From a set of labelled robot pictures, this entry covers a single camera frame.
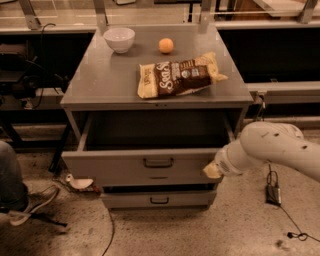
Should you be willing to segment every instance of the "speckled floor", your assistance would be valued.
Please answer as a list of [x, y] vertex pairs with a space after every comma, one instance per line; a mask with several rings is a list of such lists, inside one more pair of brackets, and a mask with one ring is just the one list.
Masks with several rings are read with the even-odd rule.
[[[320, 143], [318, 130], [306, 139]], [[18, 154], [31, 192], [51, 184], [61, 188], [54, 202], [40, 212], [68, 223], [66, 228], [29, 220], [13, 227], [0, 216], [0, 255], [64, 256], [234, 256], [319, 255], [320, 243], [287, 238], [298, 233], [288, 216], [265, 203], [268, 167], [224, 178], [209, 209], [121, 209], [109, 211], [93, 192], [74, 193], [47, 171], [52, 154]], [[287, 167], [274, 165], [283, 208], [303, 232], [320, 239], [320, 184]]]

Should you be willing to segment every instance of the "shoe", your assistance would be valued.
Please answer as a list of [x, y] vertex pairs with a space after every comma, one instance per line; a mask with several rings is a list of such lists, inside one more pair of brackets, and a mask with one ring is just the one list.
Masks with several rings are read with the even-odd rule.
[[[24, 213], [35, 213], [41, 207], [52, 202], [53, 199], [58, 195], [59, 188], [52, 185], [40, 193], [34, 193], [28, 195], [28, 205], [23, 211]], [[19, 226], [25, 223], [30, 216], [10, 216], [10, 224], [12, 226]]]

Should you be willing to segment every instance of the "jeans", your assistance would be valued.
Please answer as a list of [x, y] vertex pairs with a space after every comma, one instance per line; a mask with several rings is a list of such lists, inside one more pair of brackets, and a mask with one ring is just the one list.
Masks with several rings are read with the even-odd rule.
[[28, 204], [28, 191], [22, 182], [14, 149], [0, 141], [0, 207], [22, 210]]

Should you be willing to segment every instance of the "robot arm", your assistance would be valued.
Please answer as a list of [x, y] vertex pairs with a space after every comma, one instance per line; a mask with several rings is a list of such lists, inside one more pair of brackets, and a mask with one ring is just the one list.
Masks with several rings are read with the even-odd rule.
[[302, 132], [290, 124], [254, 122], [247, 125], [239, 139], [217, 152], [213, 163], [226, 176], [276, 163], [320, 182], [320, 145], [304, 140]]

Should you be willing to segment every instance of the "cabinet top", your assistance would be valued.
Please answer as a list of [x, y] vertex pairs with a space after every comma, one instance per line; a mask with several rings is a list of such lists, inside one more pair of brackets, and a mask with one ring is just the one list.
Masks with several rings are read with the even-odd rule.
[[[61, 104], [70, 110], [144, 109], [156, 107], [221, 107], [248, 105], [252, 97], [231, 59], [214, 24], [134, 25], [133, 47], [125, 54], [114, 53], [96, 31], [65, 93]], [[158, 50], [162, 38], [175, 43], [172, 53]], [[214, 51], [225, 81], [197, 93], [165, 99], [141, 99], [138, 94], [140, 65], [162, 61], [183, 61]]]

